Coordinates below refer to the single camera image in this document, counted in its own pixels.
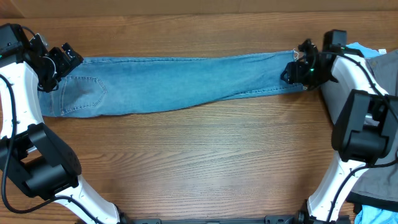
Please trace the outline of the light blue denim jeans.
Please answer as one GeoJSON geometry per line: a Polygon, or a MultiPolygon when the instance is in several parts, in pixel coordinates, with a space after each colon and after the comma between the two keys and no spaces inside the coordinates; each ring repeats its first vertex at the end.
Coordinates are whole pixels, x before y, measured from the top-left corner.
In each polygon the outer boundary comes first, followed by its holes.
{"type": "Polygon", "coordinates": [[[87,57],[58,90],[39,92],[44,116],[155,113],[303,90],[281,79],[292,51],[199,57],[87,57]]]}

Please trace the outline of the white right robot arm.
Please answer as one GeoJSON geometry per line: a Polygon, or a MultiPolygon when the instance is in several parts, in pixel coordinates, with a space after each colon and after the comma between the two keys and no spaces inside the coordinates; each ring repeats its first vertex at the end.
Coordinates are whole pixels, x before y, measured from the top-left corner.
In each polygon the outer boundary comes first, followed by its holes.
{"type": "Polygon", "coordinates": [[[267,216],[267,223],[348,223],[339,212],[348,201],[396,211],[397,200],[353,191],[368,170],[383,170],[397,160],[381,161],[393,152],[397,132],[397,97],[377,82],[358,49],[346,46],[344,33],[326,34],[322,50],[310,39],[298,46],[301,58],[289,62],[281,73],[288,84],[320,87],[333,121],[331,164],[316,191],[295,216],[267,216]]]}

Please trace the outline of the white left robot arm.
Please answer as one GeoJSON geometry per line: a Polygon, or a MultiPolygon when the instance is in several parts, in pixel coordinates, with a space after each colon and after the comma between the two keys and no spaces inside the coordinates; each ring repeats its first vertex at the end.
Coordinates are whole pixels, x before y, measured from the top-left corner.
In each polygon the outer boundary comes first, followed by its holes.
{"type": "Polygon", "coordinates": [[[1,26],[1,198],[10,207],[11,181],[42,205],[59,203],[85,223],[129,223],[128,216],[106,201],[83,178],[73,149],[43,120],[39,92],[59,88],[60,81],[83,58],[69,44],[48,49],[39,35],[27,37],[19,24],[1,26]]]}

